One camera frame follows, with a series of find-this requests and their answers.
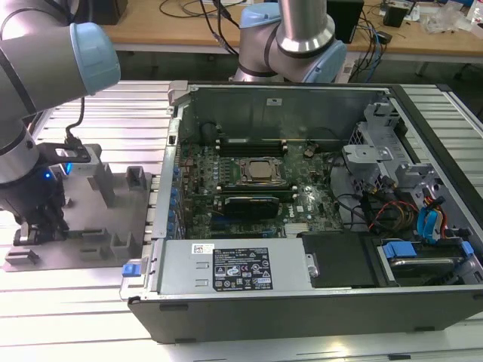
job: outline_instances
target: electronic device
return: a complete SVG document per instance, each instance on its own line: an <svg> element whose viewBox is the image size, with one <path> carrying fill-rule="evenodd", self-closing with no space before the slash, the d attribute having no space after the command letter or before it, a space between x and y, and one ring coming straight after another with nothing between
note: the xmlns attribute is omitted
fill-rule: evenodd
<svg viewBox="0 0 483 362"><path fill-rule="evenodd" d="M409 4L407 2L387 2L386 5L383 24L395 28L401 27L402 21L410 10Z"/></svg>
<svg viewBox="0 0 483 362"><path fill-rule="evenodd" d="M481 196L402 87L168 96L152 252L121 290L155 341L440 330L483 311Z"/></svg>
<svg viewBox="0 0 483 362"><path fill-rule="evenodd" d="M352 43L363 7L364 0L327 0L327 14L334 19L336 39Z"/></svg>

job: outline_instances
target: white sticker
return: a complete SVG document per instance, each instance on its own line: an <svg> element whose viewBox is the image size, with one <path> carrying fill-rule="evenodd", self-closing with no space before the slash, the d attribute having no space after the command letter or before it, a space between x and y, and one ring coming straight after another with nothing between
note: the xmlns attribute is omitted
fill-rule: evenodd
<svg viewBox="0 0 483 362"><path fill-rule="evenodd" d="M268 106L281 106L281 98L267 98L266 104Z"/></svg>
<svg viewBox="0 0 483 362"><path fill-rule="evenodd" d="M193 244L191 253L192 254L212 254L214 249L214 244Z"/></svg>

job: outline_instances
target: motherboard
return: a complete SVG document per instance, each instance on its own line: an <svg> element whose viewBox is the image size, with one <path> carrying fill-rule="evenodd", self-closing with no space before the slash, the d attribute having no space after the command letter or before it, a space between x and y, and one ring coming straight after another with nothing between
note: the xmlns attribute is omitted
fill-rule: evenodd
<svg viewBox="0 0 483 362"><path fill-rule="evenodd" d="M343 229L327 182L337 156L306 143L282 148L273 156L232 157L220 147L182 145L185 237L295 238Z"/></svg>

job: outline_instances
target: green circuit board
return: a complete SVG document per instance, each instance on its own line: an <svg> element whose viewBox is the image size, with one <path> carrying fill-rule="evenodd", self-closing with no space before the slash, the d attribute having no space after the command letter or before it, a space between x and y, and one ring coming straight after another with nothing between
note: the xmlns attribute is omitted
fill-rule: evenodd
<svg viewBox="0 0 483 362"><path fill-rule="evenodd" d="M303 145L289 144L283 158L271 158L279 172L277 177L297 187L296 198L281 201L275 218L233 222L223 217L218 208L221 200L217 186L242 179L240 161L251 158L220 157L212 147L183 145L180 165L186 238L285 238L287 224L303 224L307 231L314 232L343 229L334 197L325 183L330 167L328 154L304 158L305 149ZM274 191L271 195L278 194L283 196L281 200L287 199L287 192Z"/></svg>

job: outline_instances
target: blue latch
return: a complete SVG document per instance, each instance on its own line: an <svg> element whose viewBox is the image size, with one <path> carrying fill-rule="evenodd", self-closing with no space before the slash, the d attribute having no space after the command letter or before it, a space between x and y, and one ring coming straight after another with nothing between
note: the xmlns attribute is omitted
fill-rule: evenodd
<svg viewBox="0 0 483 362"><path fill-rule="evenodd" d="M124 264L122 266L122 276L124 278L134 278L141 276L140 264Z"/></svg>
<svg viewBox="0 0 483 362"><path fill-rule="evenodd" d="M417 233L419 236L425 238L430 244L436 244L432 233L435 230L436 222L438 221L438 213L430 210L427 207L421 207L420 213L417 217Z"/></svg>
<svg viewBox="0 0 483 362"><path fill-rule="evenodd" d="M466 254L466 256L470 256L475 253L473 247L468 241L463 241L461 243L461 247L463 248L463 252Z"/></svg>
<svg viewBox="0 0 483 362"><path fill-rule="evenodd" d="M383 250L387 259L416 256L416 250L410 241L390 241L383 245Z"/></svg>

